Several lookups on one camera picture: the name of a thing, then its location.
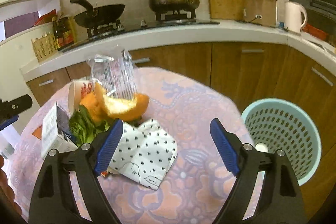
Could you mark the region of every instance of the white pitcher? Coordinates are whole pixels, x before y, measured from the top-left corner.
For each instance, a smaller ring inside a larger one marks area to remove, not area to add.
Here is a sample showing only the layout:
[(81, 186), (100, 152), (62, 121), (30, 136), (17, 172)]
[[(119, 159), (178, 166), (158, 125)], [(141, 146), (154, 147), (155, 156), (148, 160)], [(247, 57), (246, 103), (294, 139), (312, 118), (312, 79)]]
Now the white pitcher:
[[(286, 2), (285, 7), (285, 29), (291, 32), (301, 33), (301, 29), (307, 24), (307, 11), (299, 3)], [(302, 23), (301, 13), (304, 15), (304, 22)]]

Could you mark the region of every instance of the metal screw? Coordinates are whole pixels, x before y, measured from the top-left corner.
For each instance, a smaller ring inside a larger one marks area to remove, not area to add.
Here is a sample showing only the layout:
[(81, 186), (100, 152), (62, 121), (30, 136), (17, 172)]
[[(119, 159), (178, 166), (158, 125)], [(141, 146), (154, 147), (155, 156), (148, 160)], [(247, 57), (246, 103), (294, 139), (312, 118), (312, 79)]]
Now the metal screw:
[(277, 151), (277, 153), (278, 153), (278, 155), (280, 156), (280, 157), (283, 157), (284, 155), (285, 155), (285, 152), (283, 151), (283, 150), (278, 150)]
[(91, 147), (91, 145), (89, 143), (83, 143), (81, 148), (82, 150), (88, 150)]
[(247, 151), (250, 151), (250, 150), (252, 150), (252, 148), (253, 148), (253, 146), (250, 145), (249, 143), (244, 144), (243, 147), (244, 147), (244, 149), (247, 150)]
[(49, 151), (49, 156), (54, 156), (54, 155), (56, 155), (56, 153), (57, 153), (56, 149), (51, 149)]

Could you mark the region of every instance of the light blue plastic basket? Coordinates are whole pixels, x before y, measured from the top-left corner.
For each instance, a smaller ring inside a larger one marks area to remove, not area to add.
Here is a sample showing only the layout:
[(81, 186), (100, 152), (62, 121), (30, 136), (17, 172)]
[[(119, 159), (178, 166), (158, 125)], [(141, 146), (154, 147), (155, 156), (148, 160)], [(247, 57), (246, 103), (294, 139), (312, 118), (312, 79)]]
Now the light blue plastic basket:
[(263, 99), (249, 105), (241, 115), (254, 144), (268, 152), (286, 152), (299, 185), (315, 173), (321, 158), (319, 132), (311, 118), (297, 105), (280, 99)]

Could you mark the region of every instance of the leafy green vegetable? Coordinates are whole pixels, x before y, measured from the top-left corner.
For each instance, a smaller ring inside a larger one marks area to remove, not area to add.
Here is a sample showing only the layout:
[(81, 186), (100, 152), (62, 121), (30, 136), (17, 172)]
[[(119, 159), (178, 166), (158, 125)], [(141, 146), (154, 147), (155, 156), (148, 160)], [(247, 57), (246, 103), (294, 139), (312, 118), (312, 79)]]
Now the leafy green vegetable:
[(109, 127), (109, 121), (95, 124), (86, 107), (82, 105), (79, 106), (78, 111), (74, 112), (69, 120), (70, 131), (76, 137), (78, 147), (83, 143), (91, 143), (99, 133), (106, 132)]

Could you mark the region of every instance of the black wok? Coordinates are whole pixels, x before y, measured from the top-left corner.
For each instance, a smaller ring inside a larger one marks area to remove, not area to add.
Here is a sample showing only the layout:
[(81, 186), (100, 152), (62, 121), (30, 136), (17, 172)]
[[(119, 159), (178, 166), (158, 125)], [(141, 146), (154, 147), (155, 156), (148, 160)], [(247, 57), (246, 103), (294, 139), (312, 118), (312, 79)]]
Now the black wok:
[(93, 8), (87, 0), (70, 0), (71, 3), (76, 3), (83, 6), (86, 11), (74, 17), (76, 23), (85, 28), (94, 28), (100, 25), (115, 22), (125, 9), (124, 4), (113, 4)]

